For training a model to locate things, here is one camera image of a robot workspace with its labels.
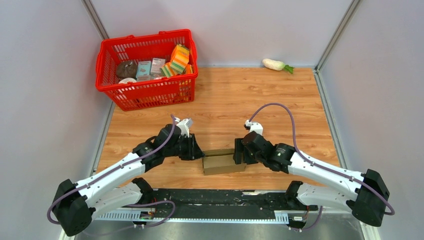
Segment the brown cardboard box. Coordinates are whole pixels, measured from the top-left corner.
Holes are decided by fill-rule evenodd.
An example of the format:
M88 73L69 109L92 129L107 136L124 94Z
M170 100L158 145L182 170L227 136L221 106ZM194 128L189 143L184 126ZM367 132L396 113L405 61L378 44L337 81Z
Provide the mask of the brown cardboard box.
M245 163L236 163L233 159L234 148L212 149L204 151L202 158L203 174L205 176L244 172Z

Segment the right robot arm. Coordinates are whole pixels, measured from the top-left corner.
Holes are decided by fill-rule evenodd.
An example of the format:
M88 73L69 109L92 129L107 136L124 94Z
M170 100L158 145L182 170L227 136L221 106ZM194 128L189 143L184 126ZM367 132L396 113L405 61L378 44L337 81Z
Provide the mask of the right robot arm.
M254 131L237 138L235 146L251 162L261 163L274 172L302 176L321 184L314 186L293 181L285 195L289 208L296 210L302 205L330 207L349 212L367 225L382 225L390 192L377 171L368 169L362 173L337 167L291 145L272 144Z

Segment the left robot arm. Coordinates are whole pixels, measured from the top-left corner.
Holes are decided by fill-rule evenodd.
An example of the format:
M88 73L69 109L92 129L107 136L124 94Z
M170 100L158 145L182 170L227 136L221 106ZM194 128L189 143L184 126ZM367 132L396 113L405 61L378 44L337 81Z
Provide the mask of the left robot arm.
M61 182L47 211L48 220L72 237L104 213L136 204L148 207L153 194L140 175L161 165L168 157L183 161L204 157L195 135L190 133L192 123L190 118L178 119L176 124L166 125L158 135L138 144L107 169L77 182L70 179Z

